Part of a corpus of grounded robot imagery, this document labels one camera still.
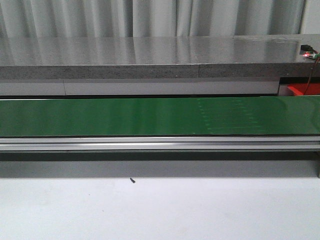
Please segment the grey stone counter slab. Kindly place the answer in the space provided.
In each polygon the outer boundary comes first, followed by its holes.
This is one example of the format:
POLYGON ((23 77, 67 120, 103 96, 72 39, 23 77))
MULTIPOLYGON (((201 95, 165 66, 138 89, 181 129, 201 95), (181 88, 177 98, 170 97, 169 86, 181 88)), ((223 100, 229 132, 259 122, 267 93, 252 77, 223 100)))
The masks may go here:
POLYGON ((0 40, 9 79, 306 77, 317 34, 180 37, 13 37, 0 40))

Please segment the green conveyor belt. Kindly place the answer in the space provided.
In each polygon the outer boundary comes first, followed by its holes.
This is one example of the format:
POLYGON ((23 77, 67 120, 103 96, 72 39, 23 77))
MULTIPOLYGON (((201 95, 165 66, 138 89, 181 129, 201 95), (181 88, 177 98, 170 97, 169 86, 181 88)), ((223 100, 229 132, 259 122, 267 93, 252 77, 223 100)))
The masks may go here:
POLYGON ((317 135, 318 96, 10 99, 2 137, 317 135))

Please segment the red plastic tray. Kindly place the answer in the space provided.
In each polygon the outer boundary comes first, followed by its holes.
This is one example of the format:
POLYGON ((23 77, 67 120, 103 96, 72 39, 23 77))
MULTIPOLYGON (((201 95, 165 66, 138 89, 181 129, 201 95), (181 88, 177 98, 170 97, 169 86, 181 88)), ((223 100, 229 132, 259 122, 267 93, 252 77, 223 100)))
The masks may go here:
POLYGON ((307 85, 306 83, 293 83, 287 86, 287 88, 293 93, 294 96, 313 96, 320 94, 320 84, 311 83, 307 85))

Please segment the small green circuit board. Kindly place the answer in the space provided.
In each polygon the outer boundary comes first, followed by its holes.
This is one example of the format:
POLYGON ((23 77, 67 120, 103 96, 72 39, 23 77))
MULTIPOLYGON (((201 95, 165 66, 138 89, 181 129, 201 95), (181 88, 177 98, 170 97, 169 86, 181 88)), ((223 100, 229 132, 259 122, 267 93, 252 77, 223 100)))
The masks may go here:
POLYGON ((310 58, 316 60, 317 58, 320 57, 320 53, 316 50, 313 49, 312 46, 308 44, 302 44, 300 46, 300 55, 302 55, 305 58, 310 58))

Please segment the white curtain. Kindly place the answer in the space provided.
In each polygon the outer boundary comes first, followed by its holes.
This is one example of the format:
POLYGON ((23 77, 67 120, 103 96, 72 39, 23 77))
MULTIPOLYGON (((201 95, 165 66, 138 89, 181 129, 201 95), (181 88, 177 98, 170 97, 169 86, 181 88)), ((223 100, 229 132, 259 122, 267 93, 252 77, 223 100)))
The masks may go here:
POLYGON ((303 0, 3 0, 0 35, 181 37, 298 34, 303 0))

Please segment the aluminium conveyor frame rail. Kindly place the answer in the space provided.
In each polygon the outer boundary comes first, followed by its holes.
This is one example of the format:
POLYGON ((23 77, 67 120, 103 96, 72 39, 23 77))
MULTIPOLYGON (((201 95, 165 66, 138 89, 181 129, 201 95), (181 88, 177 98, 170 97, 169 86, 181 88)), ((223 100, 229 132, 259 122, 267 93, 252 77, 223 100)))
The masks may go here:
POLYGON ((319 151, 319 136, 1 138, 1 151, 319 151))

